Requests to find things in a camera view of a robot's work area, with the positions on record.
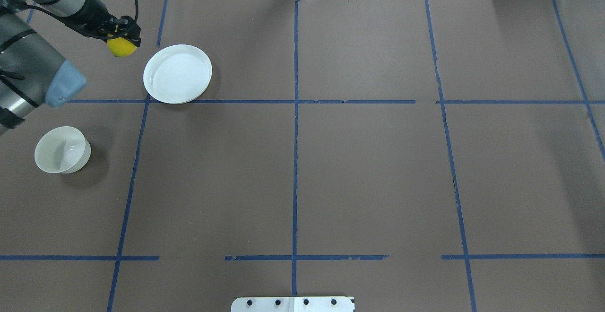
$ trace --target blue tape line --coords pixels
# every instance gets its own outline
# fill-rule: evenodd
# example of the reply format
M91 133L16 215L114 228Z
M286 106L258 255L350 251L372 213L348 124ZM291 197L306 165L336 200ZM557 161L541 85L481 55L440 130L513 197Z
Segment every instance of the blue tape line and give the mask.
M157 47L160 47L162 42L162 32L164 31L164 19L166 19L166 9L168 8L168 0L164 0L164 7L162 8L162 19L160 19L160 27L157 30Z
M255 99L195 99L190 103L197 104L294 104L289 100L255 100Z
M34 16L34 10L30 9L30 13L27 15L27 21L26 23L29 25L30 22L32 21L32 17Z
M588 101L588 97L586 96L586 91L584 90L584 84L582 83L582 79L579 76L578 67L575 64L575 59L573 58L573 53L571 52L571 47L569 47L569 41L567 39L567 35L565 34L565 29L563 28L563 23L561 21L561 16L559 15L559 8L557 6L557 0L553 0L553 7L555 9L555 16L557 17L557 23L559 24L559 29L561 30L561 36L563 38L563 42L565 43L565 49L568 52L569 60L571 61L571 66L573 68L573 74L575 75L575 79L578 82L579 90L582 93L582 98L584 99L584 105L586 106L586 111L588 112L588 117L590 117L590 124L592 124L592 130L595 133L596 141L599 144L599 150L601 150L601 157L605 162L605 148L603 148L603 141L601 140L601 134L599 133L599 129L596 127L595 117L592 114L592 109L590 108L590 103Z
M142 104L145 99L72 99L69 103L74 104ZM195 99L189 103L194 104L295 104L295 100L290 99ZM162 103L157 99L151 99L151 104ZM343 101L343 100L319 100L307 99L298 101L299 104L415 104L414 100L393 100L393 101Z
M467 268L467 283L468 292L471 297L471 309L473 312L477 312L477 303L475 301L475 287L473 286L473 275L471 273L471 262L468 259L468 247L467 247L467 234L464 228L464 219L462 217L462 204L460 204L460 193L458 191L458 177L456 176L456 165L454 164L454 153L452 151L451 139L449 137L449 127L447 121L447 114L445 111L445 104L443 101L443 87L441 86L441 77L439 76L439 69L437 68L437 49L435 47L435 37L432 31L432 19L431 10L428 5L428 0L424 0L426 8L426 21L428 23L428 32L431 38L432 48L432 61L435 67L435 77L437 78L437 84L439 85L439 100L441 101L441 117L443 118L443 129L445 129L445 140L448 147L449 155L449 167L451 168L452 180L454 182L454 194L456 196L456 209L458 210L458 225L460 226L460 239L462 239L462 251L465 256L465 266Z
M298 272L298 262L296 260L292 260L292 296L296 297L298 295L298 288L296 284L296 273Z
M363 260L363 261L377 261L385 260L388 255L299 255L296 256L297 260L308 260L308 261L340 261L340 260Z
M441 255L441 260L464 260L462 254ZM605 259L605 254L553 253L553 254L469 254L471 260L514 260L514 259Z
M160 256L157 255L127 255L121 257L122 261L159 261Z
M435 104L584 104L584 101L436 101Z
M225 256L225 261L284 261L292 260L291 255L236 255Z
M115 256L87 256L87 255L0 255L0 260L115 261Z
M145 99L72 99L74 104L143 104Z
M144 104L145 99L72 99L69 103L73 104ZM157 99L151 99L151 104L162 103ZM294 101L289 99L195 99L190 101L194 104L294 104ZM415 104L415 100L350 100L343 101L340 99L313 99L299 100L298 104ZM447 100L436 101L435 104L584 104L584 101L515 101L515 100ZM591 105L605 104L605 101L588 101Z
M292 296L297 292L298 252L298 1L294 2L294 186L292 190Z
M149 99L150 98L151 97L149 95L147 95L147 99L145 101L145 109L143 110L143 118L141 120L141 129L138 133L137 151L134 154L134 165L132 166L132 175L130 176L130 187L128 189L128 199L126 201L126 208L124 210L124 220L121 224L120 242L117 247L117 255L115 256L114 276L113 276L113 280L112 280L112 288L110 289L109 301L107 303L107 312L112 312L113 299L115 296L115 286L117 285L117 277L120 273L121 252L124 248L124 240L126 238L128 217L130 215L130 204L132 203L132 193L134 192L134 179L137 175L138 157L141 152L141 142L143 140L143 133L145 132L145 123L147 122L147 112L149 110Z
M382 101L382 100L349 100L342 101L337 99L328 99L328 100L319 100L313 101L311 99L300 101L301 104L415 104L415 101L412 100L393 100L393 101Z
M377 261L388 257L388 255L236 255L235 257L228 255L225 256L225 261Z
M2 260L23 260L23 261L36 261L36 260L54 260L54 261L115 261L116 257L113 255L108 256L97 256L97 255L0 255L0 261ZM122 260L125 261L158 261L159 256L123 256Z

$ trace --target lemon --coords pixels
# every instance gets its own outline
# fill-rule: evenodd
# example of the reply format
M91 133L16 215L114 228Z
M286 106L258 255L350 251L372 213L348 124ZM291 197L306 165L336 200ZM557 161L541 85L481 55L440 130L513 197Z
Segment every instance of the lemon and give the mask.
M130 56L137 47L124 38L110 39L107 41L107 47L114 56Z

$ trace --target white plate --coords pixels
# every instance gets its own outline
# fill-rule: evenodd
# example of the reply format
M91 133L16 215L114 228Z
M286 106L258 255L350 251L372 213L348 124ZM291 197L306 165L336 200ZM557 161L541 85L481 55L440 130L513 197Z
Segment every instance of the white plate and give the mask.
M210 58L192 45L158 51L145 66L145 90L160 102L187 103L204 93L212 77Z

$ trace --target white bowl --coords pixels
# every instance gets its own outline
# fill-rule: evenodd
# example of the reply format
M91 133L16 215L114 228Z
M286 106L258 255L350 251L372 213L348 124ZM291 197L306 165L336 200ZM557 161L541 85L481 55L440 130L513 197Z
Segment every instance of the white bowl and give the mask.
M204 93L212 77L210 58L192 45L172 45L158 51L143 71L149 94L163 103L187 103Z
M51 174L77 172L90 158L90 144L74 127L58 127L40 139L34 152L38 168Z

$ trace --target metal bracket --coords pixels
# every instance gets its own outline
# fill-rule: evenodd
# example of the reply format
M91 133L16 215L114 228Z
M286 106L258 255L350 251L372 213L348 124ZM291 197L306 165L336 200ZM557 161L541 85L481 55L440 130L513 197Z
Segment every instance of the metal bracket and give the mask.
M236 298L231 312L355 312L354 297Z

